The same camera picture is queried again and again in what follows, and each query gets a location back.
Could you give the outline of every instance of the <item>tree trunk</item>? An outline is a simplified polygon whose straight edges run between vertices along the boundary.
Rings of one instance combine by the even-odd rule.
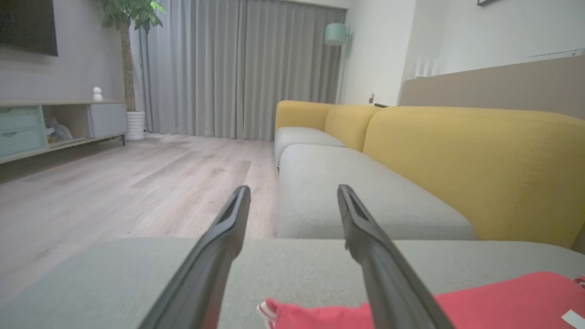
[[[123,23],[120,25],[120,35],[122,37],[122,63],[124,66],[124,94],[126,95],[126,110],[133,112],[136,110],[134,101],[134,71],[132,69],[132,53],[130,52],[130,25]]]

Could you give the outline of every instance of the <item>open shelf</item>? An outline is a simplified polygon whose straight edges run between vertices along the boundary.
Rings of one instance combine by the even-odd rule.
[[[88,111],[87,104],[43,106],[44,120],[55,118],[59,124],[69,129],[71,137],[73,137],[69,140],[50,143],[49,147],[53,148],[90,138],[91,128]]]
[[[58,148],[59,146],[63,146],[63,145],[68,145],[68,144],[72,144],[72,143],[77,143],[77,142],[82,142],[84,140],[88,140],[91,139],[89,137],[79,137],[79,138],[72,138],[72,139],[66,139],[66,140],[60,140],[58,142],[54,142],[54,143],[49,143],[49,148]]]

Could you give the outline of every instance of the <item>white cabinet door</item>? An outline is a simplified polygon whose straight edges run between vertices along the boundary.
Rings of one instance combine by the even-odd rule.
[[[91,104],[90,118],[93,138],[128,133],[124,104]]]

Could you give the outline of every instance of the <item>sofa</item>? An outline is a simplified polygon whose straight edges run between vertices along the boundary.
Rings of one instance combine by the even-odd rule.
[[[65,261],[0,307],[2,328],[138,328],[196,240],[128,238]],[[247,240],[230,269],[218,328],[263,328],[267,297],[304,307],[367,303],[361,267],[335,239]],[[433,294],[550,271],[576,278],[585,255],[514,241],[396,241]]]
[[[571,248],[585,221],[585,121],[570,116],[286,101],[276,129],[279,238],[342,238],[339,184],[393,239]]]

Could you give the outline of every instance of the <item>wooden floor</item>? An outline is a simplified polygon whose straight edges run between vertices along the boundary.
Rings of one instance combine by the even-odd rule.
[[[246,238],[274,237],[273,143],[148,135],[94,147],[64,154],[66,163],[0,167],[0,304],[91,245],[199,237],[243,184],[252,190]]]

